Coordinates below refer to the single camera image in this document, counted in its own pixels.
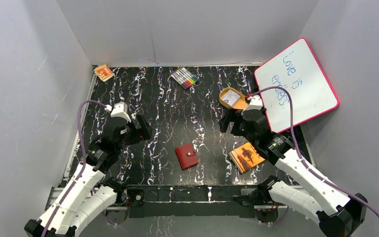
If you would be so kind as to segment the red leather card holder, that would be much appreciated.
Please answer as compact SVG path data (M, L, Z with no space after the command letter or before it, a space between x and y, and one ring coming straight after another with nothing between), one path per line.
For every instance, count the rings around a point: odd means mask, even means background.
M175 153L182 170L198 165L197 154L192 143L187 143L176 147Z

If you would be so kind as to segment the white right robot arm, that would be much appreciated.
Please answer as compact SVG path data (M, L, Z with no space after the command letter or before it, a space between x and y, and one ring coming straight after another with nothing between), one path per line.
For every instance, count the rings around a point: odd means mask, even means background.
M292 188L275 176L269 176L249 194L235 201L242 205L286 204L314 221L327 237L349 237L364 222L365 197L358 200L334 188L334 184L303 158L294 141L272 132L265 110L227 109L219 121L225 133L233 122L232 135L244 137L257 154L290 175L305 192Z

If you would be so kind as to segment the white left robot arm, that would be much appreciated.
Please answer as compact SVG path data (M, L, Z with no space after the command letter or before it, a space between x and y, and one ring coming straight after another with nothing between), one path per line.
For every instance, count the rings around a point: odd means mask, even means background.
M77 237L84 228L112 204L123 205L130 198L127 185L105 175L118 161L124 147L152 138L152 127L142 114L138 124L111 117L111 126L86 149L85 160L50 207L24 230L29 237Z

